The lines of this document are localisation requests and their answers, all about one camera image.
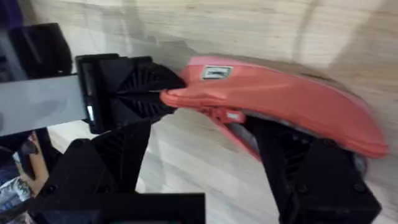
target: light wood panel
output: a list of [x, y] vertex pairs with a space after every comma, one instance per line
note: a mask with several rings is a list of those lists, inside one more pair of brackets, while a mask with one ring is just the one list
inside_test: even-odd
[[[391, 146], [367, 180], [384, 207], [376, 223], [398, 222], [398, 1], [21, 3], [31, 23], [60, 23], [75, 55], [151, 55], [176, 72], [192, 55], [222, 55], [341, 82], [373, 107]], [[87, 133], [81, 123], [52, 131], [63, 147]], [[193, 112], [154, 127], [141, 176], [145, 191], [206, 191], [209, 223], [277, 223], [260, 164]]]

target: black clamp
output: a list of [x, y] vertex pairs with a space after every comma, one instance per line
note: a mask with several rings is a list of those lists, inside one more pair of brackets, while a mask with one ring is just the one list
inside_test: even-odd
[[173, 71], [151, 57], [118, 54], [84, 55], [76, 59], [78, 76], [93, 134], [101, 134], [144, 120], [158, 121], [172, 114], [159, 91], [183, 88]]

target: rectangular logo patch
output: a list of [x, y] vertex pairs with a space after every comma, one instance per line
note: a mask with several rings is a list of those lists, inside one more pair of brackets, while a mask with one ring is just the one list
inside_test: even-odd
[[224, 79], [228, 77], [231, 72], [232, 72], [232, 67], [207, 65], [203, 71], [202, 79], [204, 80]]

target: black screw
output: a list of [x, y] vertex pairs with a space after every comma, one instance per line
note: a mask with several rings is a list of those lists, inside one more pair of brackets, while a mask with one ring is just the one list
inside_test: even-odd
[[57, 186], [55, 185], [49, 185], [46, 186], [44, 189], [42, 189], [41, 194], [43, 196], [48, 196], [48, 195], [52, 195], [57, 191]]
[[297, 187], [297, 191], [298, 191], [300, 194], [306, 194], [306, 193], [308, 193], [308, 187], [307, 187], [305, 184], [300, 184], [300, 185]]
[[354, 190], [358, 193], [365, 193], [366, 187], [363, 184], [354, 184]]

